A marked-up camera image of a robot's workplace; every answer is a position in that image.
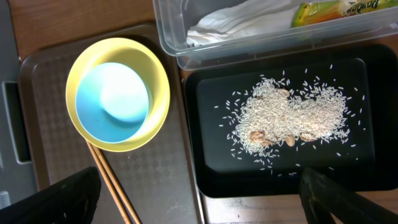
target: chopsticks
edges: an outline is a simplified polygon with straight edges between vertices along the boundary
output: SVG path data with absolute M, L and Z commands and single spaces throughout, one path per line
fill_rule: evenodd
M 96 146 L 92 145 L 90 142 L 88 141 L 86 142 L 88 148 L 90 149 L 91 154 L 94 157 L 95 163 L 97 164 L 98 169 L 105 180 L 105 184 L 108 187 L 109 191 L 111 192 L 112 198 L 115 201 L 116 206 L 118 207 L 123 217 L 124 222 L 127 224 L 131 224 L 130 216 L 127 214 L 127 211 L 124 208 L 124 206 L 126 206 L 134 222 L 136 224 L 141 224 L 141 221 L 139 220 L 136 211 L 132 207 L 130 200 L 127 198 L 126 194 L 124 193 L 118 180 L 115 178 L 101 150 L 98 149 Z

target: plastic container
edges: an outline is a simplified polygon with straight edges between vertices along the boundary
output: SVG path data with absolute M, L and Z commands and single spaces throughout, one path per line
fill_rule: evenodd
M 398 7 L 252 37 L 191 47 L 187 31 L 205 15 L 245 0 L 154 0 L 160 43 L 184 70 L 275 57 L 398 33 Z

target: food package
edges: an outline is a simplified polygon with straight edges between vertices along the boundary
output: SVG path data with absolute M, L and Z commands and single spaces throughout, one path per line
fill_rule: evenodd
M 355 16 L 394 6 L 398 6 L 398 0 L 331 0 L 313 3 L 304 2 L 300 5 L 294 16 L 292 27 Z

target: dark gray surface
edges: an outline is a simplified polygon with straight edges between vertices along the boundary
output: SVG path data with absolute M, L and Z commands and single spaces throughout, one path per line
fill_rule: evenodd
M 25 124 L 35 166 L 45 164 L 47 170 L 37 174 L 39 184 L 45 187 L 87 166 L 95 166 L 84 139 L 70 121 L 65 87 L 77 56 L 89 45 L 108 37 L 132 38 L 154 51 L 168 71 L 171 100 L 167 119 L 150 142 L 130 152 L 104 154 L 143 223 L 198 223 L 196 192 L 185 155 L 188 144 L 184 136 L 186 124 L 182 123 L 185 115 L 177 65 L 159 49 L 156 27 L 152 24 L 43 50 L 25 60 L 19 80 Z M 103 182 L 93 223 L 122 222 Z
M 26 156 L 22 159 L 18 158 L 16 153 L 18 149 L 22 149 L 25 155 L 28 154 L 23 144 L 18 145 L 24 138 L 23 131 L 20 126 L 10 125 L 7 117 L 6 102 L 17 103 L 18 95 L 8 94 L 6 98 L 4 87 L 7 83 L 13 83 L 12 87 L 16 87 L 18 72 L 19 59 L 11 15 L 7 1 L 0 0 L 0 195 L 7 200 L 5 192 L 8 192 L 10 203 L 18 202 L 36 193 L 32 163 Z

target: black tray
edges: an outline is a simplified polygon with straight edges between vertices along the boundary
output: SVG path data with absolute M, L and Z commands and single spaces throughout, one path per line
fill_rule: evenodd
M 288 89 L 301 88 L 304 80 L 313 83 L 315 76 L 336 88 L 344 87 L 344 95 L 353 97 L 346 105 L 353 113 L 356 111 L 355 117 L 346 116 L 351 130 L 349 141 L 321 145 L 318 140 L 301 146 L 302 141 L 298 140 L 294 147 L 285 144 L 272 147 L 278 149 L 280 155 L 271 159 L 272 175 L 267 163 L 263 166 L 253 162 L 258 157 L 243 152 L 239 155 L 242 160 L 233 158 L 230 149 L 239 149 L 239 145 L 232 147 L 231 141 L 226 139 L 234 126 L 222 119 L 230 113 L 227 113 L 225 101 L 238 98 L 231 96 L 233 91 L 251 90 L 261 81 L 261 74 L 276 80 L 289 78 L 292 84 Z M 383 45 L 328 55 L 307 54 L 273 65 L 251 62 L 195 72 L 187 79 L 185 97 L 199 189 L 209 197 L 296 194 L 304 167 L 316 168 L 355 191 L 398 187 L 398 180 L 394 178 L 398 170 L 395 166 L 398 151 L 394 145 L 394 138 L 398 136 L 397 74 L 397 57 Z M 240 102 L 247 97 L 239 96 Z

